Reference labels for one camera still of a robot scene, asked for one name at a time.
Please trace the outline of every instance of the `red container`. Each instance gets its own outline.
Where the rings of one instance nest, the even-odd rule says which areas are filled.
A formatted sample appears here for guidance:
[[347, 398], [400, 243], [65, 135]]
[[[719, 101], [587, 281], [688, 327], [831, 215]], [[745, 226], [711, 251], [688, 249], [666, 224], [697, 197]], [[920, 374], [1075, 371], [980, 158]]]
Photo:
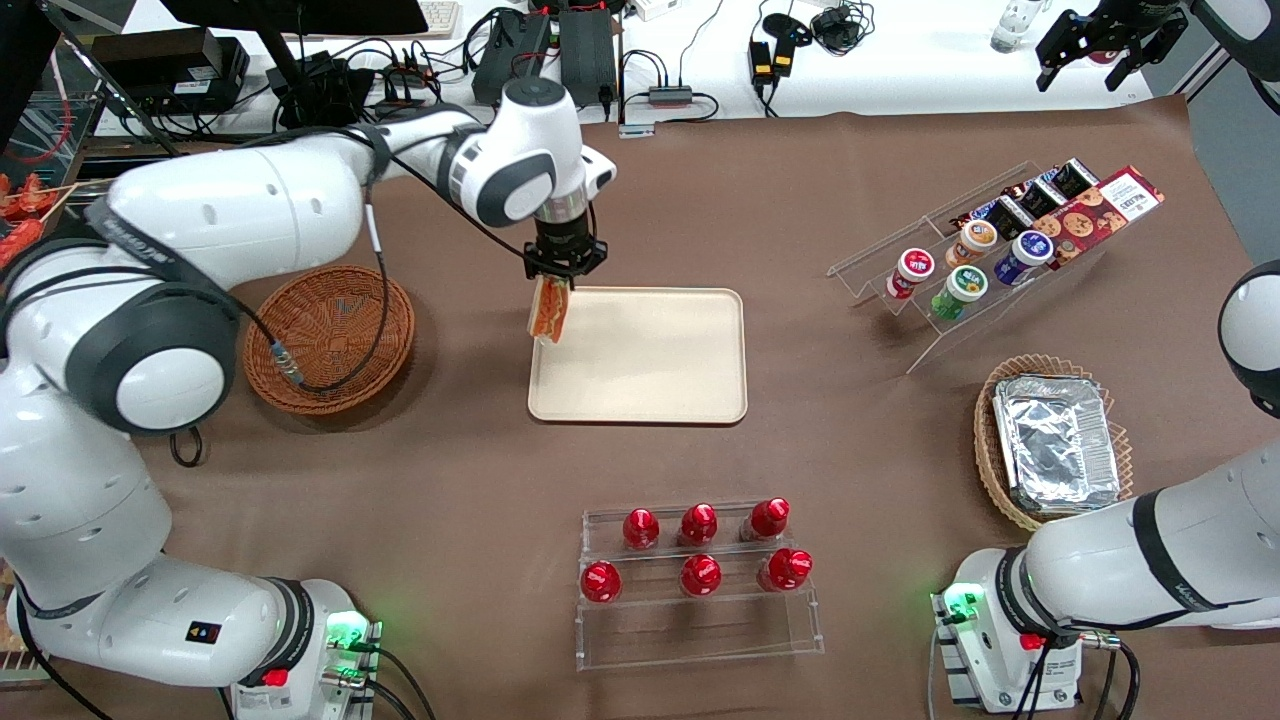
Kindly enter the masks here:
[[680, 588], [689, 597], [707, 597], [716, 592], [723, 575], [719, 562], [710, 555], [695, 555], [680, 570]]
[[631, 550], [649, 550], [658, 544], [658, 519], [644, 507], [636, 507], [622, 520], [622, 539]]
[[690, 507], [680, 519], [680, 544], [703, 546], [712, 542], [717, 529], [716, 509], [705, 502]]
[[803, 585], [810, 571], [813, 571], [812, 555], [803, 550], [783, 547], [760, 564], [760, 573], [755, 579], [767, 592], [787, 592]]
[[582, 597], [591, 602], [613, 602], [622, 592], [618, 569], [603, 560], [591, 562], [582, 570]]
[[742, 520], [737, 537], [742, 542], [755, 542], [773, 539], [787, 529], [787, 518], [791, 515], [791, 503], [781, 497], [765, 500], [751, 509], [751, 514]]

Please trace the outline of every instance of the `water bottle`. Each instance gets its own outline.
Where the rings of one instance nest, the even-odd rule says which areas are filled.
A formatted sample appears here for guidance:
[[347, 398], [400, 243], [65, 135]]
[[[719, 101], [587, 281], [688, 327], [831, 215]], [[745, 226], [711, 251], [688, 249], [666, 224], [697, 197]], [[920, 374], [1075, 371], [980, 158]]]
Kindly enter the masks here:
[[1000, 15], [1000, 24], [991, 36], [991, 47], [997, 53], [1012, 53], [1032, 27], [1032, 20], [1048, 3], [1044, 0], [1009, 0]]

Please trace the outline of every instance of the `cardboard box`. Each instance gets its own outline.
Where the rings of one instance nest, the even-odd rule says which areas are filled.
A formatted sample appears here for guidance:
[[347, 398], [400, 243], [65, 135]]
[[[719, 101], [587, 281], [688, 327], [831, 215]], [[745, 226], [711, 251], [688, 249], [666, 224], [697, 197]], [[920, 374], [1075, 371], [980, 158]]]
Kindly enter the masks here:
[[1056, 270], [1164, 201], [1164, 193], [1129, 165], [1036, 220], [1033, 227], [1053, 241], [1048, 266]]

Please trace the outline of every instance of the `table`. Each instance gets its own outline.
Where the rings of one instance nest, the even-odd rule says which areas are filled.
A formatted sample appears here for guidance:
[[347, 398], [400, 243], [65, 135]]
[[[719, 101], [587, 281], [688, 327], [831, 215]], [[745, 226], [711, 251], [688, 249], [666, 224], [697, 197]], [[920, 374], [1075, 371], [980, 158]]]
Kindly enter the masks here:
[[[531, 288], [518, 261], [426, 188], [394, 181], [375, 192], [379, 228], [419, 313], [397, 392], [342, 425], [317, 425], [269, 410], [241, 378], [204, 427], [207, 465], [177, 468], [163, 439], [142, 441], [174, 509], [168, 552], [340, 583], [387, 621], [387, 647], [417, 671], [442, 720], [922, 717], [928, 593], [969, 552], [1027, 541], [974, 469], [973, 402], [993, 366], [1046, 352], [1093, 372], [1129, 430], [1138, 492], [1192, 479], [1280, 430], [1217, 347], [1219, 306], [1248, 263], [1196, 163], [1181, 99], [1089, 113], [774, 120], [768, 145], [762, 122], [672, 126], [645, 142], [585, 128], [620, 168], [596, 202], [611, 258], [590, 283], [740, 292], [750, 386], [741, 423], [530, 419]], [[998, 331], [902, 375], [916, 336], [878, 301], [851, 305], [823, 278], [827, 266], [1021, 160], [1073, 155], [1098, 173], [1133, 163], [1169, 201], [1108, 241], [1071, 295], [1029, 297]], [[745, 181], [764, 169], [769, 182]], [[367, 243], [356, 247], [348, 260], [370, 264]], [[1197, 283], [1167, 279], [1192, 275]], [[283, 282], [238, 295], [256, 305]], [[575, 673], [584, 510], [774, 493], [791, 500], [795, 537], [817, 559], [824, 656]], [[1275, 632], [1126, 639], [1143, 664], [1143, 717], [1270, 717], [1280, 703]], [[1085, 660], [1089, 705], [1103, 665]], [[116, 717], [172, 720], [177, 707], [189, 720], [221, 717], [207, 689], [64, 669]], [[934, 683], [946, 698], [945, 680]], [[1123, 692], [1117, 680], [1114, 705]], [[49, 689], [0, 696], [0, 716], [83, 712]], [[978, 717], [952, 707], [940, 716]]]
[[[797, 0], [794, 14], [809, 20], [818, 13], [812, 0]], [[1009, 110], [1061, 110], [1085, 108], [1114, 108], [1147, 100], [1151, 91], [1146, 81], [1135, 74], [1116, 92], [1107, 92], [1102, 82], [1110, 68], [1089, 61], [1076, 63], [1062, 70], [1048, 92], [1036, 88], [1038, 65], [1034, 47], [1024, 42], [1018, 51], [1001, 55], [987, 45], [991, 31], [1006, 0], [974, 0], [963, 12], [947, 0], [884, 0], [877, 5], [877, 31], [864, 45], [845, 58], [828, 56], [822, 49], [810, 46], [796, 55], [796, 73], [780, 86], [774, 109], [783, 117], [824, 115], [835, 111], [852, 111], [864, 115], [923, 114], [923, 113], [975, 113]], [[1088, 10], [1091, 3], [1079, 4]], [[513, 6], [507, 1], [463, 0], [462, 20], [454, 37], [426, 44], [429, 51], [439, 53], [462, 42], [466, 31], [490, 8]], [[694, 28], [716, 8], [714, 0], [686, 0], [685, 6], [653, 22], [627, 18], [625, 24], [626, 50], [645, 49], [662, 55], [669, 67], [672, 82], [681, 49], [689, 42]], [[783, 0], [765, 0], [764, 13], [786, 12]], [[1039, 37], [1048, 29], [1055, 12], [1034, 20], [1028, 37]], [[728, 0], [721, 14], [699, 36], [685, 55], [685, 82], [695, 91], [716, 96], [721, 104], [718, 118], [755, 118], [763, 109], [751, 91], [745, 70], [746, 38], [756, 18], [756, 4]], [[125, 32], [147, 32], [183, 27], [173, 19], [160, 0], [137, 0]], [[266, 85], [265, 72], [271, 67], [266, 50], [251, 32], [214, 31], [214, 35], [232, 35], [244, 44], [251, 54], [246, 92]], [[768, 38], [763, 31], [758, 37]], [[351, 40], [305, 41], [307, 53], [315, 50], [337, 51], [351, 45]], [[408, 41], [392, 41], [397, 49], [408, 47]], [[291, 42], [297, 55], [296, 41]], [[451, 59], [457, 61], [461, 51]], [[356, 58], [358, 67], [380, 67], [381, 58], [364, 54]], [[544, 74], [559, 79], [558, 63], [550, 63]], [[449, 74], [451, 79], [457, 73]], [[653, 69], [646, 63], [630, 63], [625, 81], [627, 95], [648, 90], [654, 82]], [[415, 96], [426, 96], [425, 91]], [[444, 85], [444, 100], [462, 105], [479, 119], [488, 122], [492, 109], [476, 105], [471, 95], [471, 78]], [[212, 122], [219, 133], [269, 132], [276, 101], [262, 94]], [[640, 101], [628, 106], [632, 122], [654, 122], [664, 118], [690, 117], [689, 110], [654, 110]], [[580, 111], [584, 123], [600, 122], [604, 113], [599, 106]], [[617, 119], [614, 108], [609, 115]], [[137, 123], [132, 123], [137, 131]], [[97, 135], [125, 135], [114, 115], [104, 117]]]

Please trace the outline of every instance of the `green indicator light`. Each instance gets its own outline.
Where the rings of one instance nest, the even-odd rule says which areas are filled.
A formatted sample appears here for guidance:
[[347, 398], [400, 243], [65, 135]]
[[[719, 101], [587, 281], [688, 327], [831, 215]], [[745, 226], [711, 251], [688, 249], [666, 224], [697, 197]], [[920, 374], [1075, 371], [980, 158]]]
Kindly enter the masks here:
[[355, 610], [334, 612], [325, 624], [325, 638], [329, 644], [343, 650], [349, 648], [352, 643], [364, 641], [367, 632], [369, 620]]

